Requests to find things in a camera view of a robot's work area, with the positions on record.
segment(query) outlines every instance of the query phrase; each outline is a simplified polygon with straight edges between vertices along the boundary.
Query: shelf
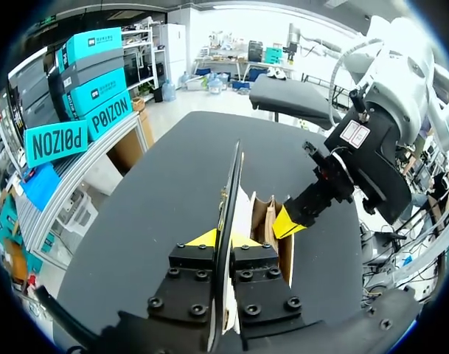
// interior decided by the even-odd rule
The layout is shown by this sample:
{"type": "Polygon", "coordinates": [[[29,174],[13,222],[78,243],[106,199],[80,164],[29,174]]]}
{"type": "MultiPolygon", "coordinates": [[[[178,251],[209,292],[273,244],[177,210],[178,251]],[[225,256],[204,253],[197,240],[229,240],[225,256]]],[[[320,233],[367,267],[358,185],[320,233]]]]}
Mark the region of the shelf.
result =
{"type": "Polygon", "coordinates": [[[130,48],[135,48],[137,46],[149,46],[152,45],[152,42],[146,42],[146,41],[142,41],[142,42],[136,42],[136,43],[130,43],[130,44],[126,44],[125,46],[123,46],[123,49],[130,49],[130,48]]]}
{"type": "Polygon", "coordinates": [[[146,94],[145,96],[142,97],[144,99],[145,102],[150,101],[151,99],[153,99],[153,94],[146,94]]]}
{"type": "Polygon", "coordinates": [[[121,31],[122,35],[138,35],[140,33],[150,33],[151,29],[133,29],[131,31],[121,31]]]}
{"type": "Polygon", "coordinates": [[[143,85],[145,83],[148,83],[149,81],[152,81],[152,80],[153,80],[153,76],[148,77],[147,79],[140,80],[138,83],[135,83],[135,84],[129,86],[128,87],[128,91],[136,88],[137,86],[140,86],[140,85],[143,85]]]}

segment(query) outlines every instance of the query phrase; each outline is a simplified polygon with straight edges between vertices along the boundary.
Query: black table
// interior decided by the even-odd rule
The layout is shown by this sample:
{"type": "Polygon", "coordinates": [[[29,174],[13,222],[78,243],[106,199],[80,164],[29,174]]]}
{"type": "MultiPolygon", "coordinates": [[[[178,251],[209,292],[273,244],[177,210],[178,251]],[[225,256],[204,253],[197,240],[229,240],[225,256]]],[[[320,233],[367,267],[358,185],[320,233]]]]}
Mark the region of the black table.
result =
{"type": "MultiPolygon", "coordinates": [[[[254,109],[274,112],[276,122],[278,114],[281,113],[307,120],[325,130],[333,127],[327,112],[327,98],[320,94],[312,83],[278,80],[259,75],[248,98],[254,109]]],[[[333,116],[336,122],[341,121],[336,110],[333,116]]]]}
{"type": "MultiPolygon", "coordinates": [[[[315,164],[302,150],[305,140],[327,152],[323,136],[302,129],[230,114],[188,114],[101,206],[58,301],[97,333],[118,322],[118,310],[146,316],[147,298],[162,281],[173,246],[216,227],[220,190],[238,139],[245,154],[241,185],[262,200],[275,195],[284,201],[316,180],[315,164]]],[[[295,236],[293,289],[305,321],[336,323],[360,310],[359,234],[355,205],[335,202],[295,236]]],[[[74,343],[57,325],[54,339],[63,348],[74,343]]]]}

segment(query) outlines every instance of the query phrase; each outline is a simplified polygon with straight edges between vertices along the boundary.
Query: water bottle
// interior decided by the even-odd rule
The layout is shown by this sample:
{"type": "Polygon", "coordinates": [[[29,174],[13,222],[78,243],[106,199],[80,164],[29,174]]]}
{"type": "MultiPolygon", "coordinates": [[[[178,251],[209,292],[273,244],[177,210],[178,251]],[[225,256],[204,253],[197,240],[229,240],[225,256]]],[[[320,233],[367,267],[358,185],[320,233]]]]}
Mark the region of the water bottle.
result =
{"type": "Polygon", "coordinates": [[[221,73],[217,76],[217,78],[218,78],[219,80],[221,80],[221,82],[223,83],[223,90],[227,90],[227,83],[228,83],[228,80],[229,80],[229,76],[228,76],[227,74],[221,72],[221,73]]]}
{"type": "Polygon", "coordinates": [[[215,77],[209,81],[208,88],[210,94],[220,94],[223,89],[223,82],[215,77]]]}
{"type": "Polygon", "coordinates": [[[175,85],[173,85],[168,79],[162,86],[162,96],[165,102],[171,102],[176,98],[175,85]]]}
{"type": "Polygon", "coordinates": [[[180,77],[180,84],[181,87],[183,89],[187,89],[187,81],[190,79],[191,77],[188,75],[187,72],[184,72],[183,75],[180,77]]]}

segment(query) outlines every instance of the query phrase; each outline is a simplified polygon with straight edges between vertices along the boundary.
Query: refrigerator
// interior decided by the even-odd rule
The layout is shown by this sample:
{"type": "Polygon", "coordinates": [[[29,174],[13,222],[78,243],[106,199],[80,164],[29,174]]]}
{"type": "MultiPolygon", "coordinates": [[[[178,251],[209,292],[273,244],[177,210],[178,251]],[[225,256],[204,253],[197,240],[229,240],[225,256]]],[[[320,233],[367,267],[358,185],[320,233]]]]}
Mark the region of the refrigerator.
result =
{"type": "Polygon", "coordinates": [[[180,77],[187,70],[187,37],[183,24],[160,25],[160,44],[165,45],[165,69],[167,78],[176,88],[180,77]]]}

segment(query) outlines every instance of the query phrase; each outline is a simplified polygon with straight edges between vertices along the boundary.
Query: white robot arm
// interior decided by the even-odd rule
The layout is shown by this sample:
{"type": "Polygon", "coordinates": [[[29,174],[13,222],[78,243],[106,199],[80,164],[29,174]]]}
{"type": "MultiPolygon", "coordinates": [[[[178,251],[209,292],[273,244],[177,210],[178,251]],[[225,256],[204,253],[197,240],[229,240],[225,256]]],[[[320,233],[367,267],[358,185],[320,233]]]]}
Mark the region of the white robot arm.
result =
{"type": "Polygon", "coordinates": [[[374,16],[367,40],[346,51],[338,66],[343,63],[355,80],[363,75],[358,89],[366,103],[388,111],[400,130],[399,145],[416,139],[427,115],[438,145],[449,151],[449,103],[441,108],[434,91],[439,72],[428,35],[407,18],[389,23],[374,16]],[[375,43],[382,46],[368,46],[375,43]]]}

